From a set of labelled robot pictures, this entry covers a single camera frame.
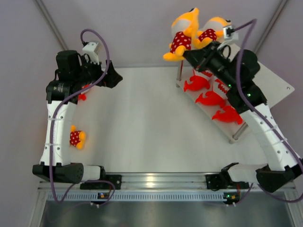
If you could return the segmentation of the red shark plush back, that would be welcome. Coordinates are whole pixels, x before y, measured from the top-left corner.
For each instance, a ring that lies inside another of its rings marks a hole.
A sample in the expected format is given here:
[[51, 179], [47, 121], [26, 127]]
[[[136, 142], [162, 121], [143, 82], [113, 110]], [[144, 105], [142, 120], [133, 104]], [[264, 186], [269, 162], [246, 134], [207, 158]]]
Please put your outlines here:
[[210, 79], [212, 76], [213, 74], [208, 70], [204, 70], [202, 72], [193, 70], [192, 76], [189, 78], [190, 83], [187, 81], [184, 82], [184, 92], [187, 90], [199, 91], [203, 88], [209, 89]]

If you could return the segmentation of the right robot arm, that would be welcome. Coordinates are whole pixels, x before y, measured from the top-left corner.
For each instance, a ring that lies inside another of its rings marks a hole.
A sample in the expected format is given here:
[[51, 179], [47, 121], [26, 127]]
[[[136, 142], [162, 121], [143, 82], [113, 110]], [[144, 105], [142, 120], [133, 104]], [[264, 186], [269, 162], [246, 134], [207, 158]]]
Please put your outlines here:
[[276, 124], [267, 99], [253, 79], [260, 70], [256, 54], [240, 49], [232, 60], [224, 57], [219, 42], [185, 51], [184, 58], [197, 72], [211, 71], [227, 87], [227, 99], [255, 135], [266, 164], [232, 163], [221, 170], [221, 182], [231, 188], [237, 182], [258, 184], [275, 192], [303, 173], [303, 160], [294, 152]]

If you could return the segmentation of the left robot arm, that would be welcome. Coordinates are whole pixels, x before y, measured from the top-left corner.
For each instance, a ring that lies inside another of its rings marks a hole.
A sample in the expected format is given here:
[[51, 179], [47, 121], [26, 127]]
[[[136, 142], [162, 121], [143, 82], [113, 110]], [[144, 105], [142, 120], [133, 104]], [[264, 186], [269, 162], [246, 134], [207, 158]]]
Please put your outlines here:
[[85, 85], [115, 87], [123, 78], [114, 69], [112, 61], [93, 62], [93, 55], [80, 55], [75, 50], [61, 51], [56, 56], [55, 79], [46, 87], [48, 124], [45, 145], [39, 164], [32, 173], [48, 182], [80, 183], [90, 180], [102, 189], [107, 177], [104, 167], [73, 163], [70, 155], [72, 118], [78, 103], [78, 95]]

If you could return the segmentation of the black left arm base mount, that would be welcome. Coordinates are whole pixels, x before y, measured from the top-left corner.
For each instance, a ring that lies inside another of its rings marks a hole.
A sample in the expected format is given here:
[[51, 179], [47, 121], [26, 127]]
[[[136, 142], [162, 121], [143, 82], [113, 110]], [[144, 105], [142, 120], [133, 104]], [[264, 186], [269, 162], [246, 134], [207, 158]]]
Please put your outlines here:
[[120, 190], [122, 175], [109, 174], [102, 180], [86, 181], [80, 185], [81, 190]]

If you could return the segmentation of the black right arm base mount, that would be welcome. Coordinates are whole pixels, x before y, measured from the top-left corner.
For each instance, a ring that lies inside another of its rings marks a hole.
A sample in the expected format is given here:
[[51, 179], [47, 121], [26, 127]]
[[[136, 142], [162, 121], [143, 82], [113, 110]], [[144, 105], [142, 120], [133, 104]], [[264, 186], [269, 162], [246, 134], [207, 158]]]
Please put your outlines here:
[[233, 183], [230, 177], [219, 174], [209, 174], [205, 176], [206, 187], [212, 191], [223, 189], [237, 189], [236, 183]]

